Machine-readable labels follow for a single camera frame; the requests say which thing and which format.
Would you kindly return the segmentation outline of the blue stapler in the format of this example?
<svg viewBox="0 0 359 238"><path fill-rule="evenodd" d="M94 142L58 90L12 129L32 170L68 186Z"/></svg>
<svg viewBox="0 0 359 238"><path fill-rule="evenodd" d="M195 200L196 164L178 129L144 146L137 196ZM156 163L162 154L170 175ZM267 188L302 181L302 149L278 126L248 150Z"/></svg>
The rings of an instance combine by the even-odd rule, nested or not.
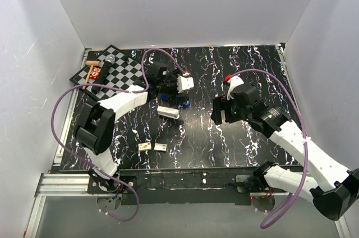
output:
<svg viewBox="0 0 359 238"><path fill-rule="evenodd" d="M173 97L172 100L171 100L170 102L167 102L170 107L172 107L172 106L178 107L178 106L179 106L179 105L177 105L177 103L176 103L176 96L177 96L177 95L171 95L171 96Z"/></svg>

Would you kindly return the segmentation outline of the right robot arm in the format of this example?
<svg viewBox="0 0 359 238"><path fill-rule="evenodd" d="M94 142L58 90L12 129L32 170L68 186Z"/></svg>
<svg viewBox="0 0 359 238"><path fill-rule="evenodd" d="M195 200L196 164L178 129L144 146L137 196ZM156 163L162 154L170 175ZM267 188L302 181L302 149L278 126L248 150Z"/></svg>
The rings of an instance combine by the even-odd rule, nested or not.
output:
<svg viewBox="0 0 359 238"><path fill-rule="evenodd" d="M251 128L278 144L303 167L303 174L272 162L254 170L240 186L265 192L281 189L310 201L326 218L338 221L358 200L358 169L338 163L310 138L280 107L267 106L252 85L230 88L228 95L213 99L211 119L216 125L247 122Z"/></svg>

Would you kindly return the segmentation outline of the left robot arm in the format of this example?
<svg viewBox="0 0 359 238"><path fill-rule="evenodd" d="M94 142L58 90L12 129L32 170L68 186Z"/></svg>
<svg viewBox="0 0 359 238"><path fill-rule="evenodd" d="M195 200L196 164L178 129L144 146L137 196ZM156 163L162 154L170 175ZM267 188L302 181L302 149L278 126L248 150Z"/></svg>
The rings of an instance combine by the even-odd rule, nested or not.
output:
<svg viewBox="0 0 359 238"><path fill-rule="evenodd" d="M176 120L180 116L178 106L189 105L186 92L192 88L194 80L188 72L179 69L170 72L165 64L155 62L126 91L95 103L85 103L74 135L93 164L90 177L103 191L113 193L119 188L119 179L115 176L117 166L109 148L116 122L157 95L165 95L169 103L169 107L158 107L158 115Z"/></svg>

